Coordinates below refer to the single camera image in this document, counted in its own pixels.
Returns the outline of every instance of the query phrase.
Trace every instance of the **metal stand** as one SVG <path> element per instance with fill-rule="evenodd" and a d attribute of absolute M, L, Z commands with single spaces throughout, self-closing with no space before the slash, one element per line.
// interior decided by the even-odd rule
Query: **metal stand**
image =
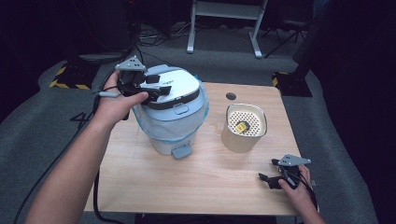
<path fill-rule="evenodd" d="M 254 32 L 249 32 L 248 36 L 256 58 L 261 58 L 262 52 L 260 51 L 256 37 L 257 33 L 259 32 L 260 24 L 262 23 L 262 16 L 264 15 L 267 2 L 268 0 L 263 0 L 261 6 L 244 6 L 224 3 L 200 2 L 193 0 L 191 9 L 191 29 L 189 43 L 187 45 L 187 52 L 194 52 L 195 16 L 211 16 L 256 21 Z"/>

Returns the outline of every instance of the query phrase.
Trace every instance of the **metal container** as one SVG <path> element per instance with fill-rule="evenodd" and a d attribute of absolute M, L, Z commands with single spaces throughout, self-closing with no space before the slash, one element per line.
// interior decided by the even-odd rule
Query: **metal container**
<path fill-rule="evenodd" d="M 261 108 L 255 105 L 229 105 L 221 140 L 234 152 L 247 152 L 267 133 L 267 121 Z"/>

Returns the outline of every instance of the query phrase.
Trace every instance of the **gray carpet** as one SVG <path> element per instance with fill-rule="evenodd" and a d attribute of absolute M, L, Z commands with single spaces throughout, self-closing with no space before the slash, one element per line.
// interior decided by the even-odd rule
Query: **gray carpet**
<path fill-rule="evenodd" d="M 268 59 L 256 59 L 248 30 L 202 30 L 196 35 L 193 54 L 186 53 L 186 35 L 160 46 L 140 49 L 185 68 L 206 82 L 271 86 L 271 75 L 275 71 L 294 71 L 297 64 L 291 56 L 301 40 L 297 44 L 289 42 Z M 259 38 L 263 53 L 276 44 L 275 32 Z M 147 54 L 143 56 L 147 67 L 163 63 Z M 91 91 L 49 87 L 62 65 L 63 62 L 59 62 L 44 72 L 38 80 L 41 91 L 15 109 L 0 125 L 1 223 L 12 223 L 33 184 L 78 129 L 78 122 L 69 120 L 80 112 L 89 114 L 92 110 L 94 95 Z M 113 66 L 106 64 L 100 68 L 93 89 Z M 302 156 L 312 160 L 308 167 L 317 183 L 314 190 L 321 214 L 328 223 L 377 223 L 367 187 L 332 126 L 320 84 L 312 73 L 306 80 L 314 95 L 312 98 L 282 99 Z M 24 206 L 19 223 L 34 195 L 35 192 Z M 104 213 L 104 216 L 125 223 L 134 222 L 132 213 Z M 93 213 L 84 213 L 80 223 L 101 222 Z M 294 223 L 294 218 L 279 217 L 278 223 Z"/>

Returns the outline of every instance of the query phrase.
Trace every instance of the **wooden table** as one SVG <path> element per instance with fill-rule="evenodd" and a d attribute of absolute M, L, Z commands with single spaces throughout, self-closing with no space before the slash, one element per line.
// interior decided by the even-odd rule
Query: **wooden table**
<path fill-rule="evenodd" d="M 177 214 L 296 215 L 283 190 L 269 189 L 258 172 L 278 176 L 271 159 L 300 156 L 290 122 L 273 87 L 205 83 L 210 109 L 189 157 L 164 156 L 150 144 L 134 116 L 113 130 L 101 166 L 101 211 Z M 226 98 L 227 92 L 236 100 Z M 230 104 L 264 110 L 268 132 L 246 153 L 221 142 Z M 92 194 L 86 211 L 92 211 Z"/>

